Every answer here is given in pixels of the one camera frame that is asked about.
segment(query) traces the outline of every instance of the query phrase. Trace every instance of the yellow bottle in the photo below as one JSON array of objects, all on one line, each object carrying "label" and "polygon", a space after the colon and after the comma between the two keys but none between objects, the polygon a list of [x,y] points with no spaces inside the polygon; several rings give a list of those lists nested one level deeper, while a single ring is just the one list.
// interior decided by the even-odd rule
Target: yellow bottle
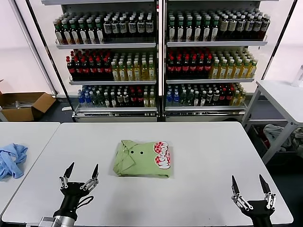
[{"label": "yellow bottle", "polygon": [[141,70],[140,70],[138,61],[134,61],[134,77],[135,77],[135,80],[141,79]]},{"label": "yellow bottle", "polygon": [[250,60],[246,59],[245,63],[242,64],[242,66],[241,66],[239,78],[242,78],[242,79],[246,78],[249,69],[250,69]]},{"label": "yellow bottle", "polygon": [[218,74],[218,66],[219,66],[219,60],[214,60],[214,65],[210,69],[209,78],[210,79],[216,79]]},{"label": "yellow bottle", "polygon": [[235,63],[234,59],[229,60],[229,64],[226,67],[226,72],[225,72],[225,75],[224,75],[225,79],[231,79],[232,78],[232,71],[233,71],[233,68],[234,68],[234,63]]},{"label": "yellow bottle", "polygon": [[112,65],[112,74],[114,76],[114,81],[121,81],[120,74],[117,69],[116,63],[114,61],[112,61],[111,65]]},{"label": "yellow bottle", "polygon": [[224,78],[224,75],[225,75],[225,72],[226,72],[226,63],[227,63],[227,60],[223,59],[222,60],[222,65],[219,66],[217,79],[223,79]]},{"label": "yellow bottle", "polygon": [[142,69],[141,69],[141,78],[142,80],[148,80],[148,68],[147,68],[147,65],[146,65],[146,60],[143,60],[142,61]]},{"label": "yellow bottle", "polygon": [[250,70],[248,71],[247,73],[247,77],[246,78],[254,78],[255,76],[255,73],[256,73],[256,70],[257,70],[257,63],[258,63],[258,60],[255,59]]}]

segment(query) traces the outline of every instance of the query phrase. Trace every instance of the white wall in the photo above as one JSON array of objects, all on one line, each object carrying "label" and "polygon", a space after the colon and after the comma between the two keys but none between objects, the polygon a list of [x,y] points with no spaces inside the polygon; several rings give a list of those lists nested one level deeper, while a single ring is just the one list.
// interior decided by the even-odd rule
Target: white wall
[{"label": "white wall", "polygon": [[0,15],[0,83],[2,93],[51,93],[28,46],[8,0],[1,1]]}]

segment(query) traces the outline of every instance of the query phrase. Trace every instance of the shelf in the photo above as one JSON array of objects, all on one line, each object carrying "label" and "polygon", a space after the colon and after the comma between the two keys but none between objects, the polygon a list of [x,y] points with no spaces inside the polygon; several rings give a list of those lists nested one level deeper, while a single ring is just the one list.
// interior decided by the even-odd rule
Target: shelf
[{"label": "shelf", "polygon": [[153,0],[41,0],[45,6],[91,4],[91,3],[119,3],[119,2],[154,2]]},{"label": "shelf", "polygon": [[254,79],[168,79],[167,84],[206,84],[206,83],[241,83],[253,82]]},{"label": "shelf", "polygon": [[156,84],[155,80],[143,81],[70,81],[70,85],[132,85],[132,84]]},{"label": "shelf", "polygon": [[265,46],[267,41],[167,42],[167,47],[185,46]]},{"label": "shelf", "polygon": [[243,106],[167,106],[165,111],[174,112],[191,112],[191,111],[243,111],[246,107]]}]

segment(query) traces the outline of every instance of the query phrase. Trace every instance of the blue cloth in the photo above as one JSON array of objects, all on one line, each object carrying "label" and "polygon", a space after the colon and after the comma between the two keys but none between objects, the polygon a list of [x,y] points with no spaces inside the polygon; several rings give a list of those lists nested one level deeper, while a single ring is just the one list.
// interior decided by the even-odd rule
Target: blue cloth
[{"label": "blue cloth", "polygon": [[0,148],[0,179],[7,174],[14,178],[19,178],[24,174],[17,164],[25,162],[27,149],[25,146],[14,143]]}]

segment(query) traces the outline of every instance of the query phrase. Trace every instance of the cart leg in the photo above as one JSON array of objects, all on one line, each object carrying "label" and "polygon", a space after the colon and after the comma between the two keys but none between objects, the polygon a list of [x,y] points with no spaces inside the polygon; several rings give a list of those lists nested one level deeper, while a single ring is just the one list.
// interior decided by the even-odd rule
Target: cart leg
[{"label": "cart leg", "polygon": [[247,124],[247,121],[248,121],[248,119],[250,117],[250,114],[251,114],[251,111],[252,111],[252,107],[257,102],[257,100],[259,99],[260,95],[261,95],[261,92],[259,90],[259,87],[257,87],[254,95],[251,98],[250,104],[248,105],[248,107],[247,107],[247,109],[245,111],[243,119],[242,119],[242,126],[243,126],[243,128],[245,129],[246,132],[248,132],[248,130],[250,129],[250,126],[251,126],[251,124],[248,124],[247,127],[245,127],[246,124]]},{"label": "cart leg", "polygon": [[264,164],[267,164],[273,155],[280,149],[281,145],[287,140],[288,136],[297,128],[298,125],[289,122],[282,130],[281,134],[276,138],[274,143],[267,150],[265,155],[262,157]]}]

